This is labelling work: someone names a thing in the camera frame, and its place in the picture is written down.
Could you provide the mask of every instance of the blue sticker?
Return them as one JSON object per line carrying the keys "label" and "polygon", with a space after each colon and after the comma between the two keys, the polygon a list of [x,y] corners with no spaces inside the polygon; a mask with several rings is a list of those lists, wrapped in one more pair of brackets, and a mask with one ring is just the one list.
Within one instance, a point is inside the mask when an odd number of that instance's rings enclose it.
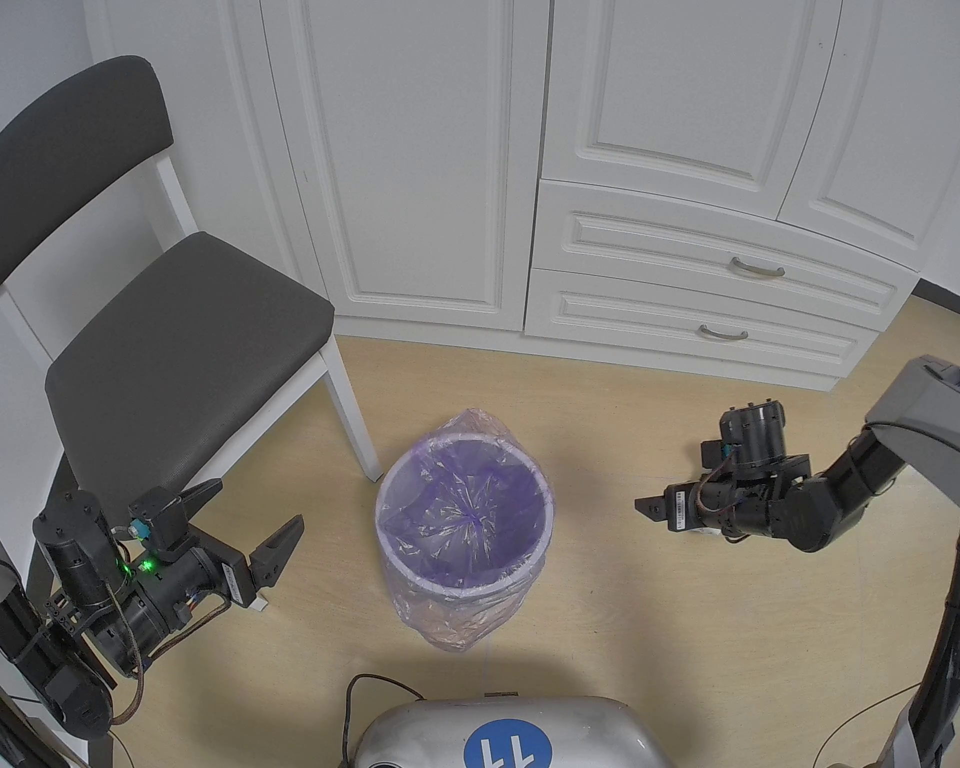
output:
{"label": "blue sticker", "polygon": [[467,768],[549,768],[553,747],[546,733],[526,720],[494,720],[467,739]]}

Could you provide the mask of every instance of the gray chair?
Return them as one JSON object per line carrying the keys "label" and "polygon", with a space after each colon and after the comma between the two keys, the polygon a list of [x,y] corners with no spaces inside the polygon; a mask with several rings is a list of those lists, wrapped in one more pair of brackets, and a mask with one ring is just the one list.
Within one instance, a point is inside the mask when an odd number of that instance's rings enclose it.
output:
{"label": "gray chair", "polygon": [[[360,465],[380,465],[332,335],[333,307],[198,231],[167,150],[159,82],[139,57],[95,64],[0,132],[0,313],[37,362],[70,467],[110,525],[153,486],[222,475],[323,379]],[[51,361],[4,281],[57,227],[139,166],[173,244]]]}

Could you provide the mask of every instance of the light wood floor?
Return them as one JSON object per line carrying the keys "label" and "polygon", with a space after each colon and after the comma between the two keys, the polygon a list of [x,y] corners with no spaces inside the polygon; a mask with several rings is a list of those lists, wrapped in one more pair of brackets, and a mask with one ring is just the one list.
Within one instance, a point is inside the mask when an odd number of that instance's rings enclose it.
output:
{"label": "light wood floor", "polygon": [[[340,346],[385,468],[464,408],[506,422],[556,492],[546,568],[517,616],[462,656],[404,627],[377,559],[377,486],[316,387],[195,519],[248,552],[297,513],[306,533],[266,591],[268,610],[229,611],[148,672],[142,710],[118,729],[138,768],[333,768],[357,672],[429,698],[609,696],[633,707],[679,766],[806,768],[840,722],[922,676],[960,514],[916,473],[816,555],[669,534],[633,500],[695,477],[699,442],[748,400],[780,399],[788,448],[823,468],[905,361],[960,362],[960,317],[911,299],[830,394],[471,349]],[[118,708],[130,694],[126,684],[116,692]],[[819,765],[875,759],[904,699],[847,726]],[[358,687],[353,741],[401,701],[388,686]],[[960,765],[958,755],[944,765]]]}

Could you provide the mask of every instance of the chair backrest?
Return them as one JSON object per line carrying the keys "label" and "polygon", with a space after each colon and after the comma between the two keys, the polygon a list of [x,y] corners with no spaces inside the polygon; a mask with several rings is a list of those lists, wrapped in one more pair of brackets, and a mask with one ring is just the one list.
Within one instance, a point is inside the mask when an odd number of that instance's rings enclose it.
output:
{"label": "chair backrest", "polygon": [[154,68],[101,61],[0,131],[0,284],[57,227],[174,142]]}

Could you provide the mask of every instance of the metal handle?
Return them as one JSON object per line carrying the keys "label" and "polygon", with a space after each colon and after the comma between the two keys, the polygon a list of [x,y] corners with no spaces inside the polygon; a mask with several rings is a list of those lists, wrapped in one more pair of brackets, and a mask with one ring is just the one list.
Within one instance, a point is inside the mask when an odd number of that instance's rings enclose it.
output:
{"label": "metal handle", "polygon": [[725,342],[742,342],[744,339],[750,338],[750,334],[745,330],[741,330],[734,336],[732,333],[720,333],[720,331],[710,330],[707,328],[706,323],[700,326],[700,332],[705,336],[712,336],[714,339],[723,339]]}
{"label": "metal handle", "polygon": [[764,277],[783,277],[786,275],[786,270],[782,267],[778,267],[775,270],[768,270],[764,267],[755,267],[753,264],[747,264],[746,262],[740,261],[739,258],[734,256],[730,263],[737,269],[744,270],[745,272],[752,272],[754,275],[763,275]]}

